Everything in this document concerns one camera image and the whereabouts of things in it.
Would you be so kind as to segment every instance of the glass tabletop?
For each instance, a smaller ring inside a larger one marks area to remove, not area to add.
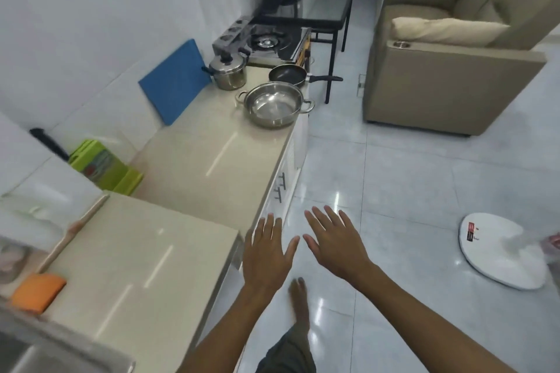
[[[285,0],[275,11],[261,12],[257,20],[304,27],[342,29],[352,0]]]

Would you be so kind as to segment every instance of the leg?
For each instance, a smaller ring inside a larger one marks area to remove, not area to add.
[[[352,2],[350,0],[350,6],[348,7],[348,14],[346,14],[346,29],[344,30],[344,40],[342,40],[342,52],[346,49],[346,36],[348,35],[348,24],[350,23],[350,14],[352,13]]]
[[[334,30],[332,33],[332,43],[330,46],[330,64],[329,64],[329,75],[332,75],[334,71],[334,57],[337,55],[337,42],[338,42],[338,30]],[[326,82],[326,98],[325,103],[330,100],[330,87],[332,86],[332,81]]]
[[[309,307],[307,288],[302,278],[290,284],[290,299],[296,314],[296,324],[269,349],[259,363],[257,373],[316,373],[313,356],[309,349]]]

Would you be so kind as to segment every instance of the dark green pants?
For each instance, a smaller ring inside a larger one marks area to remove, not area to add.
[[[296,323],[268,350],[256,373],[316,373],[311,354],[307,330]]]

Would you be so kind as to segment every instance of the cup holder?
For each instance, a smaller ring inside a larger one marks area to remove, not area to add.
[[[395,42],[393,43],[393,46],[395,46],[397,49],[407,49],[410,47],[410,43],[407,42]]]

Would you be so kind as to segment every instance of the glass table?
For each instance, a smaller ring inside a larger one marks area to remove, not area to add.
[[[311,27],[315,33],[312,42],[330,43],[329,75],[334,69],[334,59],[337,52],[338,32],[344,27],[344,39],[342,52],[346,49],[346,37],[348,35],[348,23],[352,12],[353,0],[284,0],[276,9],[259,9],[254,21],[260,24],[271,25],[300,25]],[[332,39],[319,38],[321,34],[331,34]],[[325,103],[330,99],[329,81],[326,86]]]

